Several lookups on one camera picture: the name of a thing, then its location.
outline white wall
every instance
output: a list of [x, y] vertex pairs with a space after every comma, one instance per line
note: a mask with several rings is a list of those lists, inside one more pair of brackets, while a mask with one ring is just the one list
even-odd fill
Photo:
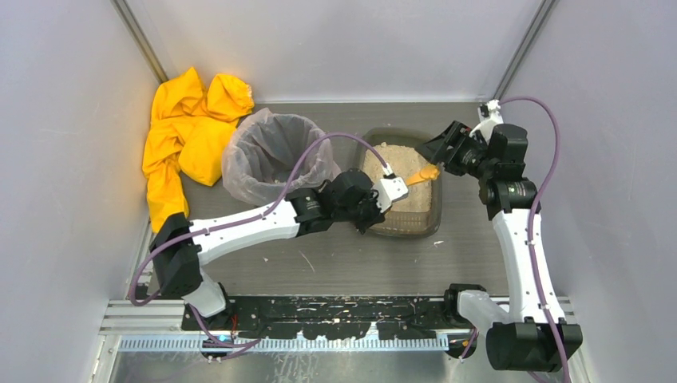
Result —
[[0, 6], [0, 376], [79, 382], [148, 216], [156, 82], [107, 1]]
[[[544, 198], [556, 287], [572, 298], [594, 382], [675, 381], [677, 2], [560, 2], [509, 96], [547, 101], [562, 157]], [[543, 179], [552, 129], [530, 105], [528, 176]]]
[[170, 77], [231, 73], [257, 101], [491, 97], [538, 0], [129, 0]]

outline litter box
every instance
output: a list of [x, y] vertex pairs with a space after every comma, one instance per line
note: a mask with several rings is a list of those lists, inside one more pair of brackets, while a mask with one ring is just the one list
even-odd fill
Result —
[[[377, 147], [382, 143], [414, 148], [433, 137], [412, 129], [405, 128], [373, 128], [363, 139], [370, 145]], [[362, 169], [365, 159], [363, 145], [358, 145], [355, 151], [354, 167]], [[442, 182], [443, 170], [440, 169], [440, 177], [431, 181], [430, 210], [426, 212], [389, 211], [386, 213], [386, 221], [377, 223], [368, 231], [393, 237], [422, 238], [432, 235], [439, 229], [442, 217]]]

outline black worn metal plate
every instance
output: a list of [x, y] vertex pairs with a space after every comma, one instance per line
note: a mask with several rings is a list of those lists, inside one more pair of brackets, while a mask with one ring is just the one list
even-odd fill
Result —
[[[435, 330], [472, 329], [443, 313], [441, 297], [413, 296], [235, 296], [232, 310], [209, 318], [210, 330], [231, 330], [237, 314], [242, 338], [294, 339], [299, 331], [306, 339], [323, 335], [329, 340], [362, 338], [376, 322], [382, 340], [435, 338]], [[182, 330], [199, 330], [190, 310]]]

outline plastic bag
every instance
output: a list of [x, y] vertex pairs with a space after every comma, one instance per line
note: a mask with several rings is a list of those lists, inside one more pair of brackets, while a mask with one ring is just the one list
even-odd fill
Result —
[[[221, 157], [224, 188], [253, 205], [275, 201], [303, 151], [324, 134], [303, 116], [274, 114], [268, 109], [250, 115], [232, 135]], [[339, 172], [331, 143], [324, 140], [303, 161], [289, 191], [318, 187]]]

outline yellow fabric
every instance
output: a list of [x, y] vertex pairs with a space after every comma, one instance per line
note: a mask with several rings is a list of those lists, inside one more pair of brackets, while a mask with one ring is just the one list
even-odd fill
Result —
[[208, 186], [221, 177], [221, 153], [253, 107], [249, 85], [227, 74], [216, 75], [209, 89], [194, 68], [160, 85], [142, 166], [153, 231], [172, 214], [188, 216], [179, 171]]
[[436, 180], [439, 176], [440, 169], [437, 167], [437, 165], [427, 164], [425, 167], [423, 167], [423, 169], [407, 178], [405, 184], [406, 186], [412, 186], [426, 182], [428, 180]]

